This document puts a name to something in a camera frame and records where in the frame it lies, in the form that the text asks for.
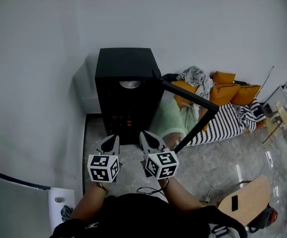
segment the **wooden board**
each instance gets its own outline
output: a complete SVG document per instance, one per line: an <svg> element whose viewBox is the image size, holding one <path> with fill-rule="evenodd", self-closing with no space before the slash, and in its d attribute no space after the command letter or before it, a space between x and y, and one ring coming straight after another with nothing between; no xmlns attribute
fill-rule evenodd
<svg viewBox="0 0 287 238"><path fill-rule="evenodd" d="M270 185L266 176L259 176L238 191L228 195L218 209L247 226L268 205ZM238 210L232 212L232 197L238 196Z"/></svg>
<svg viewBox="0 0 287 238"><path fill-rule="evenodd" d="M269 134L272 134L276 129L276 125L271 121L269 117L266 117L266 128Z"/></svg>
<svg viewBox="0 0 287 238"><path fill-rule="evenodd" d="M283 105L280 102L276 103L276 108L284 124L287 126L287 110L283 107Z"/></svg>

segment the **white wall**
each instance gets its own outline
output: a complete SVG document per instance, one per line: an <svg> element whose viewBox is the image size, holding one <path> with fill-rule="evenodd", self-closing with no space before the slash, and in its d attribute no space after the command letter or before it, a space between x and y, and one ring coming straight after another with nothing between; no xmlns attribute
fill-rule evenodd
<svg viewBox="0 0 287 238"><path fill-rule="evenodd" d="M75 0L0 0L0 172L82 193Z"/></svg>
<svg viewBox="0 0 287 238"><path fill-rule="evenodd" d="M274 65L260 101L287 80L287 0L77 2L82 50L94 60L99 48L145 47L162 74L198 65L252 84L263 84Z"/></svg>

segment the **gray marble floor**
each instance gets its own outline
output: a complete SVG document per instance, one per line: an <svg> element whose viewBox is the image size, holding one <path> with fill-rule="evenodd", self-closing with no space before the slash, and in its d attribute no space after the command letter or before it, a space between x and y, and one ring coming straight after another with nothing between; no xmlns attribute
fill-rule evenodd
<svg viewBox="0 0 287 238"><path fill-rule="evenodd" d="M211 201L215 202L239 188L239 175L250 180L266 175L272 188L270 205L278 211L278 219L271 226L249 234L249 237L287 238L287 145L280 130L263 145L267 135L267 131L261 128L252 134L221 142L186 147L177 155L180 166L176 178L200 200L205 200L212 188L223 189L210 193ZM94 153L96 143L105 136L102 119L90 119L86 130L85 159ZM272 162L268 161L267 152ZM158 188L155 179L144 176L141 160L143 154L137 146L120 147L123 166L117 182L111 184L112 195L135 193L141 186ZM86 164L87 160L84 161L85 187L89 181Z"/></svg>

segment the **cushion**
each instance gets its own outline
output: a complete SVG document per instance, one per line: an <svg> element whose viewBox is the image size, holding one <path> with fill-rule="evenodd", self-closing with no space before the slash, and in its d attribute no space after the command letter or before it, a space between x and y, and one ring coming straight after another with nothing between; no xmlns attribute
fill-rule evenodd
<svg viewBox="0 0 287 238"><path fill-rule="evenodd" d="M184 82L184 80L180 80L180 81L172 81L171 84L174 84L180 88L183 88L185 90L187 90L188 92L190 93L195 93L195 91L198 89L199 86L191 86L189 85L188 83ZM174 99L176 100L177 104L178 104L178 107L179 108L183 108L183 107L186 107L184 104L182 103L186 103L188 105L191 105L192 102L187 100L187 99L184 99L183 97L179 96L179 95L175 95L174 96Z"/></svg>
<svg viewBox="0 0 287 238"><path fill-rule="evenodd" d="M205 113L208 111L208 109L204 108L204 107L200 107L199 108L199 120L201 120L201 118L205 115ZM209 126L209 123L207 123L207 125L204 126L203 131L207 131Z"/></svg>
<svg viewBox="0 0 287 238"><path fill-rule="evenodd" d="M256 129L259 129L260 127L264 126L266 124L266 119L256 123Z"/></svg>
<svg viewBox="0 0 287 238"><path fill-rule="evenodd" d="M235 74L217 71L213 76L213 82L217 84L233 84Z"/></svg>
<svg viewBox="0 0 287 238"><path fill-rule="evenodd" d="M223 106L229 103L240 89L238 84L218 84L210 92L210 101Z"/></svg>
<svg viewBox="0 0 287 238"><path fill-rule="evenodd" d="M258 93L260 85L243 85L231 100L235 105L249 105Z"/></svg>

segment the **person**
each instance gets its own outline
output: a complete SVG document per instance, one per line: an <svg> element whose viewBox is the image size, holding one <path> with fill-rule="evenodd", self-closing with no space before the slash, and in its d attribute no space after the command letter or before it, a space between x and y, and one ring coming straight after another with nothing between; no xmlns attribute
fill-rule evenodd
<svg viewBox="0 0 287 238"><path fill-rule="evenodd" d="M51 238L176 234L215 238L226 232L226 237L247 237L242 224L215 206L204 206L174 177L158 182L168 203L145 194L105 197L109 184L92 182L71 218L58 225Z"/></svg>

